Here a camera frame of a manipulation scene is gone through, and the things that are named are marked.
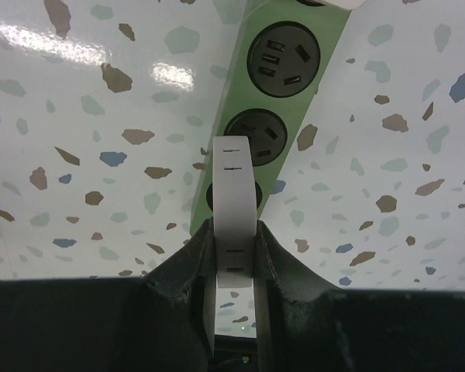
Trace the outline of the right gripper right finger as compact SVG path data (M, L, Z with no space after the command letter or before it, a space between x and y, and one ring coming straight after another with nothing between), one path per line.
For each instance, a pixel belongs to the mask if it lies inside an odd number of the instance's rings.
M253 289L261 371L465 371L465 291L338 288L262 222Z

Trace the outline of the green power strip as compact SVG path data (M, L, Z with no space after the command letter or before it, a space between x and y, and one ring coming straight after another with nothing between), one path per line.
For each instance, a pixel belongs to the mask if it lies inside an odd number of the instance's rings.
M250 143L262 212L351 12L320 1L249 1L212 134Z

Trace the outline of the white charger plug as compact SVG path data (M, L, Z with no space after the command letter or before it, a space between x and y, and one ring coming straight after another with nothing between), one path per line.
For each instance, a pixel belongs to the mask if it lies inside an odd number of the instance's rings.
M212 207L219 288L249 288L257 234L257 197L249 140L217 136L212 151Z

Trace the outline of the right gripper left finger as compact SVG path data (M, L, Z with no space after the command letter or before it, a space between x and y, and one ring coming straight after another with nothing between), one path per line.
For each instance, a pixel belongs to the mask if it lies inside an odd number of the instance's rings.
M205 371L213 224L143 277L0 281L0 371Z

